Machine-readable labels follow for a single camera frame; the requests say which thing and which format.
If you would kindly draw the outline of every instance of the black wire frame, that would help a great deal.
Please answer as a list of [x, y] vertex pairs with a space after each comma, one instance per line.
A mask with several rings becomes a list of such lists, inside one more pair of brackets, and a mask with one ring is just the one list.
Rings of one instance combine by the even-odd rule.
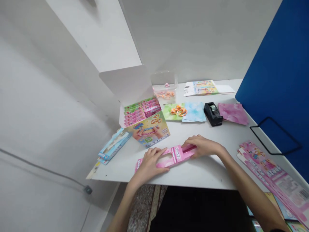
[[[257, 136], [257, 134], [253, 131], [252, 128], [256, 128], [256, 127], [260, 127], [265, 121], [267, 120], [271, 120], [274, 124], [276, 124], [291, 140], [293, 140], [298, 146], [290, 151], [284, 152], [284, 153], [271, 153], [268, 148], [265, 146], [265, 144], [261, 141], [261, 139]], [[257, 139], [261, 142], [261, 144], [263, 145], [263, 147], [268, 151], [269, 154], [271, 155], [287, 155], [290, 154], [292, 152], [295, 152], [297, 150], [300, 150], [303, 148], [303, 146], [301, 145], [301, 143], [299, 141], [297, 141], [289, 132], [287, 132], [281, 125], [279, 125], [279, 123], [277, 123], [272, 117], [266, 117], [265, 119], [263, 119], [257, 126], [252, 126], [250, 127], [251, 131], [254, 133], [254, 135], [257, 137]]]

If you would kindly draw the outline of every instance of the tiled floor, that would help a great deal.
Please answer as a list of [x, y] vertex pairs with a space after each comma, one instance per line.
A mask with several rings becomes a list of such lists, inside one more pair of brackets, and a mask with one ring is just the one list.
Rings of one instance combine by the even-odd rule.
[[143, 185], [137, 192], [128, 232], [148, 232], [166, 192], [167, 186]]

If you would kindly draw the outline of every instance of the white wall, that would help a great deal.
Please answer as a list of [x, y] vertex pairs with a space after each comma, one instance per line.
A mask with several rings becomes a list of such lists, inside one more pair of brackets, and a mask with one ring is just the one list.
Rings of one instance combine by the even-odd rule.
[[[118, 122], [119, 102], [99, 79], [99, 71], [45, 1], [2, 0], [0, 12], [28, 35], [31, 43], [101, 110], [99, 117], [109, 117]], [[109, 38], [111, 34], [106, 32], [104, 36]], [[107, 59], [110, 57], [107, 53], [98, 52]]]
[[118, 0], [46, 0], [99, 72], [141, 64]]
[[243, 78], [282, 2], [120, 1], [142, 63], [179, 83]]
[[[97, 231], [117, 183], [85, 177], [119, 125], [98, 71], [57, 20], [45, 2], [0, 2], [0, 147], [92, 186], [83, 231]], [[89, 204], [80, 186], [2, 153], [0, 184], [1, 232], [80, 230]]]

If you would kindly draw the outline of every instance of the orange spiral toy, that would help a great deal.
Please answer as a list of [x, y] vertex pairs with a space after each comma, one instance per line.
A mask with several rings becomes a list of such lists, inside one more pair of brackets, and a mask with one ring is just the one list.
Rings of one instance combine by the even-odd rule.
[[181, 111], [181, 105], [177, 105], [176, 110]]
[[177, 114], [178, 113], [178, 110], [176, 109], [171, 109], [171, 114]]
[[180, 113], [179, 113], [179, 116], [180, 117], [183, 117], [183, 116], [185, 116], [187, 113], [188, 113], [188, 111], [186, 110], [186, 108], [182, 108], [180, 111], [179, 111]]

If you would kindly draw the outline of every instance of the hand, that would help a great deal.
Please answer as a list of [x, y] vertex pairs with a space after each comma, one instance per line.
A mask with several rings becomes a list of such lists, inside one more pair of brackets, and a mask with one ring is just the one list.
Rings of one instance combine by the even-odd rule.
[[166, 151], [167, 148], [149, 148], [145, 153], [142, 164], [134, 174], [129, 184], [135, 188], [141, 187], [156, 175], [168, 172], [169, 168], [157, 168], [156, 163], [159, 157]]
[[144, 129], [142, 129], [141, 131], [135, 130], [135, 131], [133, 132], [132, 137], [133, 137], [134, 139], [136, 139], [136, 140], [140, 140], [140, 138], [142, 137], [141, 134], [142, 134], [143, 132], [144, 132]]
[[194, 135], [189, 137], [181, 147], [185, 147], [189, 144], [195, 145], [197, 147], [197, 151], [193, 156], [191, 156], [191, 159], [196, 159], [205, 155], [219, 155], [222, 153], [222, 151], [225, 150], [221, 144], [206, 139], [201, 135]]
[[154, 133], [154, 135], [158, 138], [158, 139], [160, 139], [160, 138], [162, 138], [164, 135], [161, 133], [161, 131], [160, 131], [160, 127], [157, 127], [157, 131]]

